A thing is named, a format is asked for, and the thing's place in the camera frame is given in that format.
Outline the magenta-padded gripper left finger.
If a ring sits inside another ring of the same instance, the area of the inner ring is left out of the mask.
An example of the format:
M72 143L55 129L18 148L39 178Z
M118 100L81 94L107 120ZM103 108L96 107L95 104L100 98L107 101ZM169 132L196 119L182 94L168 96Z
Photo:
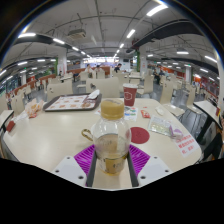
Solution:
M82 187L91 187L94 182L96 154L93 145L74 157L65 156L54 168L53 174Z

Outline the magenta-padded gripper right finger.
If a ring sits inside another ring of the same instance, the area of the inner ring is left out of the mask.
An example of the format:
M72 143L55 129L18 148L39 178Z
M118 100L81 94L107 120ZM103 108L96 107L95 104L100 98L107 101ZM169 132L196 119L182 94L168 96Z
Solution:
M127 160L133 187L143 187L172 173L158 156L150 156L133 145L129 146Z

